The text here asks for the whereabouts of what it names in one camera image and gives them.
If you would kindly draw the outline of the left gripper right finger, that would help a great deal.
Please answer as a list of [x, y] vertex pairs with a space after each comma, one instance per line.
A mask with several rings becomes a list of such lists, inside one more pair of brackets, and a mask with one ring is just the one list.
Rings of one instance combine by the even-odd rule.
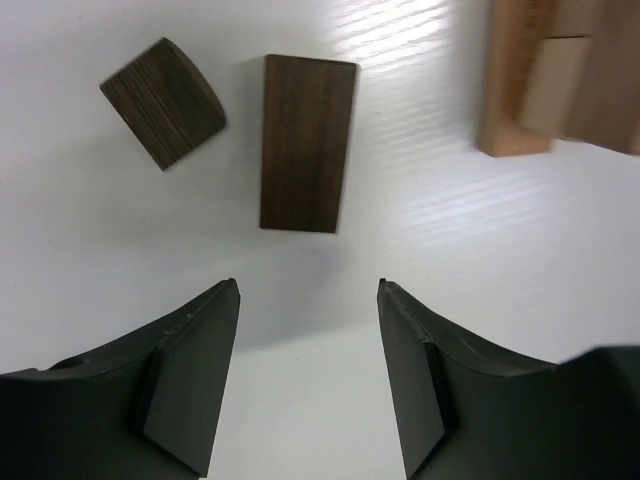
[[639, 350], [561, 364], [497, 344], [381, 280], [379, 323], [410, 479], [635, 479]]

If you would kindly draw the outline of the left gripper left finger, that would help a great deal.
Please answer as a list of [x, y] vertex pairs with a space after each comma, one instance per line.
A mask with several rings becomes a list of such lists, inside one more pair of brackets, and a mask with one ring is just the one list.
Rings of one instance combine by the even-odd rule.
[[103, 346], [4, 374], [2, 477], [205, 478], [239, 308], [227, 279]]

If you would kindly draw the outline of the dark half-round wood block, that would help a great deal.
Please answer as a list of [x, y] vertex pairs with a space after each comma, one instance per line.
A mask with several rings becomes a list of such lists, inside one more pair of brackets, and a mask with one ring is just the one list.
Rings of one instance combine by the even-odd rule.
[[213, 88], [184, 51], [166, 37], [99, 88], [163, 171], [227, 126], [224, 107]]

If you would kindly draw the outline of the plain light wood plank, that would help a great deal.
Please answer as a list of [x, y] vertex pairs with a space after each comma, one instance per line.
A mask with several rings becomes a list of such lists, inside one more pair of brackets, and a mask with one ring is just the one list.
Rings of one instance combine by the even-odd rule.
[[639, 2], [601, 1], [563, 136], [639, 154]]

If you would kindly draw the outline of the dark arch wood block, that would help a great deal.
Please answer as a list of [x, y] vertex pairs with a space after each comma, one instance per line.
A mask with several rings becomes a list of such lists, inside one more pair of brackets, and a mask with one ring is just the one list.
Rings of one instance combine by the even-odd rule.
[[350, 62], [265, 56], [262, 229], [337, 230], [358, 73]]

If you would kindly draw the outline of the printed light wood plank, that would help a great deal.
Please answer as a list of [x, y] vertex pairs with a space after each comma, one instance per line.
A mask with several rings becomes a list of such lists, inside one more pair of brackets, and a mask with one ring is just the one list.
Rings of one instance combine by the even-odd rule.
[[517, 118], [555, 3], [502, 0], [490, 7], [477, 148], [492, 157], [546, 153], [552, 140], [521, 127]]

